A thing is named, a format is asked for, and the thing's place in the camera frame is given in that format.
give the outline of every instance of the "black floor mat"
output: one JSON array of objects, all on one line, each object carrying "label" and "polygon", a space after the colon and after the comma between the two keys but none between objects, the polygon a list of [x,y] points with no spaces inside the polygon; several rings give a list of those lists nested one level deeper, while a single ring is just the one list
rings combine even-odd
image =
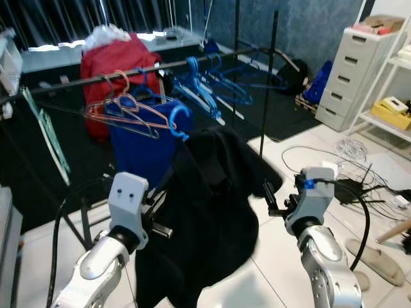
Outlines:
[{"label": "black floor mat", "polygon": [[[162,51],[160,54],[165,62],[181,60],[191,55],[202,55],[196,46]],[[232,61],[224,60],[224,64],[224,67],[230,67]],[[180,74],[186,69],[186,66],[179,67],[174,72]],[[79,65],[24,74],[21,78],[21,84],[32,89],[38,87],[40,81],[51,84],[59,83],[61,75],[66,75],[70,80],[79,79]],[[257,76],[239,76],[238,81],[265,84],[265,78],[266,74],[260,73]],[[247,90],[254,98],[254,103],[251,106],[237,106],[238,110],[246,117],[245,121],[234,117],[233,125],[231,111],[225,107],[220,107],[222,117],[227,125],[234,126],[234,129],[246,140],[260,134],[265,94],[264,89],[247,88]],[[80,88],[56,93],[53,97],[37,96],[35,99],[38,102],[77,110],[83,106],[84,102],[83,92]],[[200,107],[192,102],[188,104],[194,111],[196,129],[218,125]],[[47,109],[47,112],[51,116],[60,145],[71,167],[71,187],[76,187],[86,180],[101,176],[103,173],[110,175],[115,173],[116,159],[110,145],[96,144],[90,140],[85,130],[84,120],[80,116],[51,109]],[[3,121],[2,124],[7,134],[5,135],[4,131],[0,130],[0,183],[12,188],[13,203],[24,216],[22,232],[25,232],[53,220],[57,204],[53,205],[44,190],[34,181],[21,155],[26,157],[32,170],[38,174],[40,181],[57,200],[63,200],[69,189],[58,174],[44,144],[38,124],[24,101],[16,103],[13,119]],[[316,124],[318,122],[314,120],[311,113],[299,108],[295,109],[293,97],[270,91],[267,135],[284,139]],[[19,147],[20,153],[16,151],[14,145]],[[86,197],[89,202],[98,201],[107,197],[107,190],[91,187]],[[69,211],[78,209],[80,204],[80,199],[76,200]]]}]

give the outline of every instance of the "small blue tag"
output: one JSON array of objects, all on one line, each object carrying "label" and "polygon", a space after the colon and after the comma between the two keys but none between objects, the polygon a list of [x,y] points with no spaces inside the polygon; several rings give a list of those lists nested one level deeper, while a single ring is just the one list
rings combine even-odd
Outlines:
[{"label": "small blue tag", "polygon": [[314,184],[314,180],[304,180],[304,188],[305,189],[314,189],[315,188],[315,184]]}]

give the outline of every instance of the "white drawer cabinet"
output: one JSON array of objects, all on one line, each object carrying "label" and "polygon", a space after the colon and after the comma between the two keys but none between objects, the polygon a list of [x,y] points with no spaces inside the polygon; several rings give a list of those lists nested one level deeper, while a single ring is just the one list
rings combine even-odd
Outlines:
[{"label": "white drawer cabinet", "polygon": [[349,127],[395,37],[344,30],[316,119],[339,132]]}]

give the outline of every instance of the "black garment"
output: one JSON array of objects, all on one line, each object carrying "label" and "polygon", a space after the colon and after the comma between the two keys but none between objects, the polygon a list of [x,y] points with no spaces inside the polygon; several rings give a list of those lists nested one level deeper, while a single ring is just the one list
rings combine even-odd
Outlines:
[{"label": "black garment", "polygon": [[250,194],[263,196],[281,177],[230,129],[219,126],[180,142],[155,221],[172,228],[151,234],[136,254],[137,304],[152,308],[165,296],[176,308],[195,308],[201,290],[229,276],[254,251],[258,220]]}]

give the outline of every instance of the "wooden pallet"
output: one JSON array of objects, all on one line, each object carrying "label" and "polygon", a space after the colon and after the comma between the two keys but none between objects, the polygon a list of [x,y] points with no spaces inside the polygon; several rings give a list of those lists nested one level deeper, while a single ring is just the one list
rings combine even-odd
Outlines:
[{"label": "wooden pallet", "polygon": [[305,110],[311,111],[312,114],[315,114],[318,109],[318,105],[310,104],[307,100],[305,100],[302,94],[298,94],[295,96],[295,104],[299,107],[303,107]]}]

